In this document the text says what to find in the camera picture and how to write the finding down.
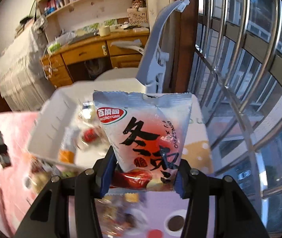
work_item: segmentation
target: screw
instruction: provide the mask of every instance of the screw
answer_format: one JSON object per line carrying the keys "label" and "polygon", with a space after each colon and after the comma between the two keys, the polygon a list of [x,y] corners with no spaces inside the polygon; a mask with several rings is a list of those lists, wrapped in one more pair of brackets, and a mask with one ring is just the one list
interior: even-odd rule
{"label": "screw", "polygon": [[85,171],[85,174],[88,175],[88,176],[94,174],[94,169],[91,169],[91,168],[87,169]]}
{"label": "screw", "polygon": [[232,182],[231,176],[225,176],[224,179],[225,179],[226,182]]}
{"label": "screw", "polygon": [[52,182],[58,182],[60,180],[60,177],[59,176],[53,176],[52,178],[51,178],[51,181]]}
{"label": "screw", "polygon": [[199,174],[199,171],[197,169],[193,168],[193,169],[190,170],[190,173],[193,176],[197,176]]}

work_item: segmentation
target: desk drawer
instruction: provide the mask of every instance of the desk drawer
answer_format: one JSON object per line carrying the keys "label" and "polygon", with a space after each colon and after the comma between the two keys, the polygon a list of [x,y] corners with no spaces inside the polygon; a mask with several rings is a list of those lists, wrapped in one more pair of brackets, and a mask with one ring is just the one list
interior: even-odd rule
{"label": "desk drawer", "polygon": [[59,68],[60,66],[64,66],[64,62],[61,55],[53,55],[50,57],[50,60],[48,58],[42,60],[44,65],[50,65],[52,68]]}
{"label": "desk drawer", "polygon": [[53,68],[56,69],[56,71],[52,71],[52,77],[50,78],[50,80],[59,80],[59,79],[65,79],[65,78],[69,78],[69,73],[66,70],[65,66],[60,66],[57,68]]}
{"label": "desk drawer", "polygon": [[108,51],[106,43],[104,41],[83,47],[78,47],[76,49],[62,53],[62,57],[66,65],[90,59],[101,58],[107,55]]}
{"label": "desk drawer", "polygon": [[138,68],[142,55],[119,55],[110,57],[112,67],[115,68]]}
{"label": "desk drawer", "polygon": [[54,85],[55,89],[57,89],[59,87],[72,85],[73,81],[70,78],[65,78],[65,79],[60,79],[60,80],[56,80],[56,81],[51,80],[51,83]]}
{"label": "desk drawer", "polygon": [[119,48],[119,47],[111,45],[112,42],[114,41],[135,41],[137,39],[140,39],[142,46],[145,47],[145,44],[148,41],[148,36],[133,36],[133,37],[116,38],[116,39],[108,40],[107,46],[108,46],[110,56],[139,54],[139,52],[132,50],[132,49]]}

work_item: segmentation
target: white chair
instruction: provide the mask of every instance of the white chair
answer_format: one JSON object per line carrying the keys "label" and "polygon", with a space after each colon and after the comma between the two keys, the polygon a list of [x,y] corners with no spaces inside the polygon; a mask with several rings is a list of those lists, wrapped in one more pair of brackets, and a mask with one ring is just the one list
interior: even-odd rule
{"label": "white chair", "polygon": [[121,48],[129,48],[143,54],[138,68],[112,69],[101,74],[96,80],[110,80],[122,78],[136,78],[146,86],[147,93],[162,93],[163,82],[166,71],[166,62],[169,60],[169,53],[166,53],[166,43],[159,46],[164,26],[169,24],[168,19],[173,11],[183,12],[190,0],[176,0],[164,7],[158,14],[145,48],[142,49],[141,42],[117,41],[112,45]]}

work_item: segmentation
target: orange wrapper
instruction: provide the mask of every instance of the orange wrapper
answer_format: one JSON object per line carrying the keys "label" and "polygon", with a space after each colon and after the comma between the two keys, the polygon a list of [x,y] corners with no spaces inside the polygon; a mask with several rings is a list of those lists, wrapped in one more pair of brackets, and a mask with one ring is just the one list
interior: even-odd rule
{"label": "orange wrapper", "polygon": [[93,100],[123,171],[115,173],[113,186],[170,190],[182,156],[191,94],[96,91]]}

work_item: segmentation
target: chair backrest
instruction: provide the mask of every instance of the chair backrest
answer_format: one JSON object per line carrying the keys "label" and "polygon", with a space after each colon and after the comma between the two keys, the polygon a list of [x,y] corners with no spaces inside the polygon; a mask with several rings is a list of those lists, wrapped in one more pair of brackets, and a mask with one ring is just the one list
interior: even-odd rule
{"label": "chair backrest", "polygon": [[163,90],[166,62],[170,55],[165,52],[166,42],[162,42],[161,47],[159,46],[161,36],[169,34],[168,31],[164,31],[164,26],[172,12],[183,12],[189,2],[190,0],[177,0],[167,5],[159,12],[155,20],[136,77],[147,87],[147,93],[161,93]]}

